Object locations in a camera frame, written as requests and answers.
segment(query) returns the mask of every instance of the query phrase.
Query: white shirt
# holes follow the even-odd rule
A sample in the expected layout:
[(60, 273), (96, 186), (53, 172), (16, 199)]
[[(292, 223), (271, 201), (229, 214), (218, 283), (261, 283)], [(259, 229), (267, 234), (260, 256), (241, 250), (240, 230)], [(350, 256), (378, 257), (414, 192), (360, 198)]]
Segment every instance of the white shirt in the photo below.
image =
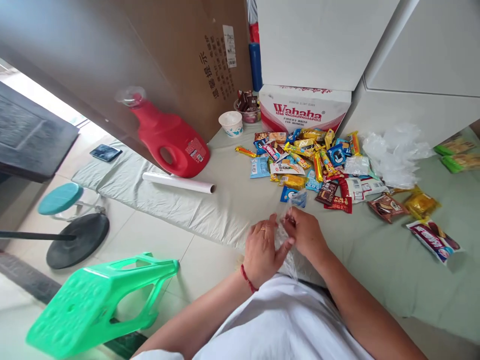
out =
[[(135, 360), (184, 360), (144, 351)], [(277, 274), (240, 305), (194, 356), (211, 359), (373, 359), (324, 295)]]

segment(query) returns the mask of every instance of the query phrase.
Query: red string bracelet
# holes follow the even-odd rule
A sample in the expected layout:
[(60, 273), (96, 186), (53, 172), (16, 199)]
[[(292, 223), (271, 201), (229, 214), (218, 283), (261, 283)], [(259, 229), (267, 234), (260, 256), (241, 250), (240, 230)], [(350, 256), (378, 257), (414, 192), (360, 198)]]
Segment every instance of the red string bracelet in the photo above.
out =
[(252, 284), (252, 282), (249, 280), (249, 277), (247, 276), (247, 273), (245, 272), (245, 268), (244, 268), (244, 265), (242, 264), (240, 266), (240, 272), (243, 276), (243, 278), (246, 280), (246, 282), (248, 283), (248, 286), (250, 286), (250, 290), (251, 290), (251, 293), (254, 294), (255, 292), (258, 291), (258, 289)]

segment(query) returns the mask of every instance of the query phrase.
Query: person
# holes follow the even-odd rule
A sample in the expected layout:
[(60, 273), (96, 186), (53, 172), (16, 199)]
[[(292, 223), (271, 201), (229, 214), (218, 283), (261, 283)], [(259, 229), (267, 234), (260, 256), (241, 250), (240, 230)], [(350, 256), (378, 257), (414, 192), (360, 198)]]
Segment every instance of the person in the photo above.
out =
[[(242, 268), (162, 326), (133, 359), (426, 359), (329, 250), (313, 215), (292, 207), (280, 221), (289, 238), (278, 250), (272, 214), (251, 227)], [(293, 245), (334, 303), (277, 274)]]

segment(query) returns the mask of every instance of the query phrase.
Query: white cabinet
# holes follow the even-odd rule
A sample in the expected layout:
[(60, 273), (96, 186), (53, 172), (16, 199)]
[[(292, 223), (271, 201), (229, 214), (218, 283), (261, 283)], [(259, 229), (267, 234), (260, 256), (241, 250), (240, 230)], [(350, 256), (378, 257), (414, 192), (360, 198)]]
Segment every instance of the white cabinet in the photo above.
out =
[(383, 132), (395, 124), (412, 123), (435, 146), (479, 118), (480, 97), (374, 90), (366, 88), (362, 78), (341, 134)]
[(366, 86), (480, 97), (480, 1), (404, 3), (367, 67)]
[(257, 0), (264, 84), (353, 91), (399, 0)]

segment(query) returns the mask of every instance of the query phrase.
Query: black stool base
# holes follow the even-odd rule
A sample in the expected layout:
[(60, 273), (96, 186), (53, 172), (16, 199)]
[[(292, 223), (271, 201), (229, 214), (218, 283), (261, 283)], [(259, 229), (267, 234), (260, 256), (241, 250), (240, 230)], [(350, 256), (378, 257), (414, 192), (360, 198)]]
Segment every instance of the black stool base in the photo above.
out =
[(103, 213), (79, 217), (64, 228), (60, 235), (74, 235), (75, 240), (55, 240), (46, 253), (46, 263), (52, 269), (65, 269), (88, 258), (107, 237), (110, 221)]

